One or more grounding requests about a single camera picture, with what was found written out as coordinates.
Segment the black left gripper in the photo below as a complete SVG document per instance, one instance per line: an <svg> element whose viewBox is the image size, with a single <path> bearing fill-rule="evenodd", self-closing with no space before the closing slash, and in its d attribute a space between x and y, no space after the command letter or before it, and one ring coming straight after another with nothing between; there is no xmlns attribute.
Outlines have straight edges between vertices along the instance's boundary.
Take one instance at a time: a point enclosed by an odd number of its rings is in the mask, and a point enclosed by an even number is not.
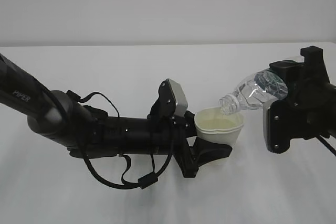
<svg viewBox="0 0 336 224"><path fill-rule="evenodd" d="M158 94L147 119L151 140L154 140L155 132L162 134L162 139L159 144L155 144L155 148L162 151L161 145L166 145L167 158L155 172L156 177L163 174L172 158L175 158L183 177L194 178L199 167L230 156L233 148L227 144L213 143L197 137L193 147L190 146L187 139L196 135L195 114L187 110L183 117L174 115L174 97L167 79L160 84Z"/></svg>

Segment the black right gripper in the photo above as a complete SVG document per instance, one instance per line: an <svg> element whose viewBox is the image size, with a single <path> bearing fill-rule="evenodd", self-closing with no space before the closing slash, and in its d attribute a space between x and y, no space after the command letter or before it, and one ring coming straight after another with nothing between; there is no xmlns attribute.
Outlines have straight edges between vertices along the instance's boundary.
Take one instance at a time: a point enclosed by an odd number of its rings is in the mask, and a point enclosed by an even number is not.
<svg viewBox="0 0 336 224"><path fill-rule="evenodd" d="M335 137L335 86L330 83L323 59L323 49L300 49L304 62L276 61L269 69L284 82L294 82L292 92L276 100L268 111L268 139L272 153L286 152L293 139L317 138L331 152L326 141Z"/></svg>

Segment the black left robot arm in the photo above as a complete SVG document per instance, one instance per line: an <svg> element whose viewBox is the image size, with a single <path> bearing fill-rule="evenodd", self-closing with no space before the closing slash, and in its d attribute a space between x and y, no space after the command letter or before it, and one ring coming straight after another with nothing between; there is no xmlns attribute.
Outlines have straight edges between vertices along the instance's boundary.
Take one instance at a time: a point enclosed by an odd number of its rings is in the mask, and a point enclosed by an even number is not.
<svg viewBox="0 0 336 224"><path fill-rule="evenodd" d="M29 128L85 160L127 154L175 158L185 178L200 166L227 158L232 147L199 137L181 86L164 80L145 119L109 116L89 106L89 97L50 91L1 56L1 103L26 115Z"/></svg>

